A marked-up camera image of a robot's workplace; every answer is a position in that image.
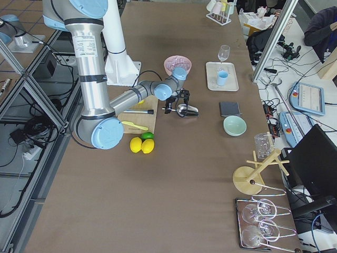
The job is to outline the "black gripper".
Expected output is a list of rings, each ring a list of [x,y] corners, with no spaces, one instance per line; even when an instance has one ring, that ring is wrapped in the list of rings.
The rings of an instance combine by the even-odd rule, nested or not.
[[[183,99],[185,109],[183,109],[183,114],[187,114],[188,103],[189,103],[190,92],[186,89],[181,89],[176,93],[176,95],[170,96],[168,99],[165,100],[165,107],[162,109],[164,110],[165,114],[169,114],[172,111],[176,111],[178,113],[178,108],[176,106],[175,110],[172,108],[172,104],[175,102],[177,103],[179,99]]]

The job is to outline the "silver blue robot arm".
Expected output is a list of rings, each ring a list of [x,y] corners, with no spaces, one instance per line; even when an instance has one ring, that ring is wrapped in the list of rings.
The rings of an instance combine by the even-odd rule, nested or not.
[[[136,79],[116,1],[44,1],[48,27],[72,35],[84,108],[74,123],[77,136],[97,149],[115,147],[123,136],[117,116],[150,95],[164,101],[180,92],[186,70],[177,67],[164,81],[143,81],[110,100],[107,87]]]

